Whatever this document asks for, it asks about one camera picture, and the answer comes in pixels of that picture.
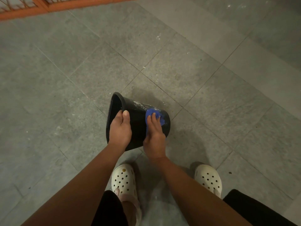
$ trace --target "foot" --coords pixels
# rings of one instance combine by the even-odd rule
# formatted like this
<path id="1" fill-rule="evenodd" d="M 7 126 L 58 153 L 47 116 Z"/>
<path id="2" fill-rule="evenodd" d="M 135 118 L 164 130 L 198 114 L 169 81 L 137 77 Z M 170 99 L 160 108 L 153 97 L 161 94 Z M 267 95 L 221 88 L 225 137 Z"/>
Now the foot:
<path id="1" fill-rule="evenodd" d="M 136 208 L 136 226 L 141 221 L 141 209 L 138 201 L 134 170 L 129 164 L 122 164 L 112 173 L 112 190 L 123 202 L 131 202 Z"/>
<path id="2" fill-rule="evenodd" d="M 217 171 L 209 165 L 199 165 L 194 172 L 194 179 L 219 198 L 222 193 L 222 181 Z"/>

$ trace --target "gray tile floor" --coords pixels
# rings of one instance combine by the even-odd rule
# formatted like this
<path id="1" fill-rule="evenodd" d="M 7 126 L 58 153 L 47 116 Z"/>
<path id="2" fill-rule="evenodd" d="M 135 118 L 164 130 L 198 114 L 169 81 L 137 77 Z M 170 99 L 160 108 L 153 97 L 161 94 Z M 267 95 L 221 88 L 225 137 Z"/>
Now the gray tile floor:
<path id="1" fill-rule="evenodd" d="M 215 167 L 222 197 L 235 188 L 301 222 L 300 4 L 138 0 L 1 22 L 0 225 L 20 225 L 104 148 L 115 91 L 167 110 L 168 157 Z M 142 225 L 186 225 L 143 150 L 123 161 Z"/>

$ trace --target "black pants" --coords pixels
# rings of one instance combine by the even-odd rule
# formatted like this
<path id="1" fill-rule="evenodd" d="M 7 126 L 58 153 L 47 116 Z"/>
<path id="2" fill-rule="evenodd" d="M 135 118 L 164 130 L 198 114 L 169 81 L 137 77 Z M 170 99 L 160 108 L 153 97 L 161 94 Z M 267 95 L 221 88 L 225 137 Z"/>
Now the black pants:
<path id="1" fill-rule="evenodd" d="M 297 226 L 274 210 L 238 190 L 231 190 L 224 198 L 224 202 L 253 226 Z M 129 226 L 118 197 L 112 191 L 107 190 L 101 198 L 92 226 L 111 225 Z"/>

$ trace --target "orange railing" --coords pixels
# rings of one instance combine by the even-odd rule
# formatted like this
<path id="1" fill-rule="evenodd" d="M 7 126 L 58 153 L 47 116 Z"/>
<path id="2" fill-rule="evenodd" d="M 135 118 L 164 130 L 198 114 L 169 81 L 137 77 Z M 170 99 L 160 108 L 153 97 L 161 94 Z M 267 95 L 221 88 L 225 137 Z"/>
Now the orange railing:
<path id="1" fill-rule="evenodd" d="M 0 0 L 0 21 L 128 0 Z"/>

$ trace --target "blue cloth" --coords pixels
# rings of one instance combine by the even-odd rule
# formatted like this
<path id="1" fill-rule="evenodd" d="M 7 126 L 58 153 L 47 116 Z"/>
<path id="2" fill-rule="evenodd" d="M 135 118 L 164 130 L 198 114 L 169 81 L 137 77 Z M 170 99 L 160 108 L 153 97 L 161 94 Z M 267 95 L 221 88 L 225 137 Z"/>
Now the blue cloth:
<path id="1" fill-rule="evenodd" d="M 161 126 L 165 124 L 164 117 L 162 117 L 162 114 L 160 113 L 160 110 L 157 110 L 155 108 L 149 108 L 148 110 L 146 110 L 146 113 L 145 113 L 146 135 L 148 134 L 148 122 L 147 122 L 147 118 L 148 118 L 149 115 L 152 115 L 153 113 L 156 114 L 156 119 L 158 119 L 159 116 L 161 116 L 161 118 L 160 118 L 160 124 L 161 124 Z"/>

